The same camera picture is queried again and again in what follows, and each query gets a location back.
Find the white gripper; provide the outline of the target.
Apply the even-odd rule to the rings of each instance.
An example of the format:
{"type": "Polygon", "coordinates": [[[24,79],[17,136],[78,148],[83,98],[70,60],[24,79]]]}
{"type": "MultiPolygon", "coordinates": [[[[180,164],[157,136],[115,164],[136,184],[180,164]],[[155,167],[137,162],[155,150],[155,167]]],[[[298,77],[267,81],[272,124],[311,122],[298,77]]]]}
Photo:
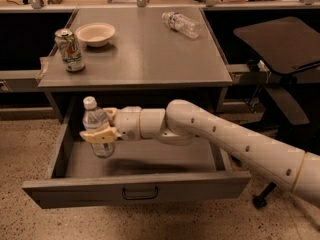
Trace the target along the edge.
{"type": "Polygon", "coordinates": [[[115,107],[104,108],[108,121],[115,124],[115,127],[107,127],[101,130],[81,131],[80,136],[86,142],[92,144],[111,143],[118,138],[125,141],[138,141],[140,133],[141,107],[125,107],[117,111],[115,107]]]}

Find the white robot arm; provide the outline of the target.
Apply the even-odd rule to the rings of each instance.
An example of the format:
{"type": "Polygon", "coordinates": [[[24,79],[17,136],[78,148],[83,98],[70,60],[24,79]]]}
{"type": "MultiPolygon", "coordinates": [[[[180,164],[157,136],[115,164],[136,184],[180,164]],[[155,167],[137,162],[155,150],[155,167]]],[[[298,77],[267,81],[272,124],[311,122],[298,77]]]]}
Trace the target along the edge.
{"type": "Polygon", "coordinates": [[[188,145],[196,137],[231,154],[266,179],[296,197],[320,207],[320,156],[280,142],[217,117],[185,100],[173,100],[164,109],[100,108],[96,99],[83,99],[81,138],[113,154],[114,142],[154,139],[170,145],[188,145]]]}

